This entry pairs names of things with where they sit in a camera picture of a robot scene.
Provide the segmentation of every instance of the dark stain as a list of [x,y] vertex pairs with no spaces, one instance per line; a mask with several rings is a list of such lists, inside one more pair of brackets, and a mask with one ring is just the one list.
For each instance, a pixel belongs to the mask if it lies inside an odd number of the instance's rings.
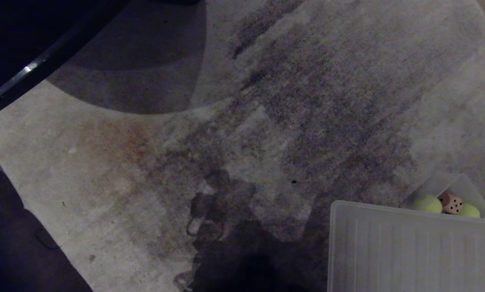
[[284,15],[292,13],[305,0],[268,0],[266,5],[248,15],[237,31],[237,45],[233,50],[233,59],[255,44],[260,35],[268,31]]
[[256,194],[257,186],[231,179],[226,170],[211,170],[204,178],[206,183],[216,191],[215,194],[197,193],[192,199],[187,234],[195,236],[197,233],[197,230],[190,230],[191,223],[196,221],[203,224],[206,221],[212,221],[220,227],[213,229],[213,231],[221,231],[220,234],[213,235],[214,238],[219,239],[224,233],[230,231],[228,222],[237,222],[252,216],[248,204]]
[[250,76],[242,82],[241,90],[244,90],[250,86],[255,85],[257,82],[260,82],[261,80],[263,80],[266,75],[267,75],[266,70],[259,70],[259,71],[252,72]]
[[174,277],[181,291],[308,292],[298,257],[302,243],[282,243],[258,221],[240,221],[223,240],[202,225],[193,244],[192,270]]
[[[205,125],[196,133],[197,136],[193,135],[193,138],[187,140],[187,144],[190,145],[183,147],[183,150],[169,151],[157,161],[153,161],[153,157],[147,157],[139,165],[146,171],[146,177],[151,181],[150,185],[160,185],[163,188],[159,189],[159,192],[168,194],[159,196],[159,203],[165,207],[168,215],[162,219],[162,222],[166,223],[161,226],[158,236],[151,238],[149,234],[152,230],[142,228],[143,224],[138,223],[139,218],[129,215],[133,221],[128,230],[130,236],[133,240],[148,236],[150,242],[143,244],[144,241],[141,240],[140,244],[144,245],[154,260],[175,257],[182,259],[180,255],[190,250],[186,227],[180,227],[181,222],[188,220],[188,212],[185,210],[189,209],[190,195],[182,191],[181,186],[187,185],[191,178],[205,176],[211,170],[224,165],[223,152],[219,148],[218,140],[206,134],[213,133],[210,126]],[[119,204],[115,208],[123,212],[122,205]]]
[[[421,84],[429,73],[443,72],[420,62],[417,66],[412,64],[411,70],[376,78],[368,69],[374,52],[367,52],[367,37],[348,37],[362,34],[361,26],[356,23],[338,35],[340,32],[333,31],[336,26],[330,25],[340,22],[356,5],[360,3],[341,7],[335,4],[333,15],[313,19],[310,24],[324,28],[316,38],[310,37],[311,28],[296,26],[288,35],[271,42],[248,78],[257,82],[245,83],[262,93],[259,102],[272,120],[285,128],[300,130],[298,138],[289,144],[283,170],[289,174],[300,170],[304,180],[324,176],[327,183],[322,185],[326,191],[333,189],[331,182],[347,175],[352,176],[348,183],[362,191],[374,183],[394,183],[391,179],[395,167],[413,165],[409,139],[401,132],[396,118],[440,78],[433,79],[433,83],[426,81],[410,94],[406,90],[404,94],[400,92],[414,83]],[[321,42],[324,38],[332,42]],[[456,63],[449,62],[447,66],[452,68]],[[262,71],[268,76],[266,82],[255,79]],[[353,187],[341,188],[333,191],[348,194],[348,198],[359,192],[350,192]],[[360,197],[380,200],[366,192]]]

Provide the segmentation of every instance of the die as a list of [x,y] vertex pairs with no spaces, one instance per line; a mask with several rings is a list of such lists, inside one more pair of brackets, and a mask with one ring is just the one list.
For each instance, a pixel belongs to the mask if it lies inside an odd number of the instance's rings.
[[444,192],[437,197],[442,204],[442,210],[448,214],[459,214],[463,209],[463,200],[450,193]]

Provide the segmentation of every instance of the storage box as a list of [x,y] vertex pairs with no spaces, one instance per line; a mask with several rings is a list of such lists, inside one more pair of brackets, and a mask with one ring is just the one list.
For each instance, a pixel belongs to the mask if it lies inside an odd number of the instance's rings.
[[336,201],[329,242],[328,292],[485,292],[485,219]]

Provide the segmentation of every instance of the tennis ball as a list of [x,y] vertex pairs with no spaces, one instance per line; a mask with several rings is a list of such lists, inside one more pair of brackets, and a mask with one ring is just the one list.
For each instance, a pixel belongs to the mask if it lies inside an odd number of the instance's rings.
[[413,209],[424,212],[441,213],[442,205],[436,197],[421,196],[415,199]]
[[480,218],[480,211],[474,205],[463,203],[463,209],[457,215],[472,217],[472,218]]

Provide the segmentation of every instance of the brown stain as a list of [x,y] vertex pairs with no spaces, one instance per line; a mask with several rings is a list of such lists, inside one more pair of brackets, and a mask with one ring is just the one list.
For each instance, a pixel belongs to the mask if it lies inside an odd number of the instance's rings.
[[148,127],[135,120],[90,120],[80,133],[80,147],[113,163],[140,164],[150,153]]

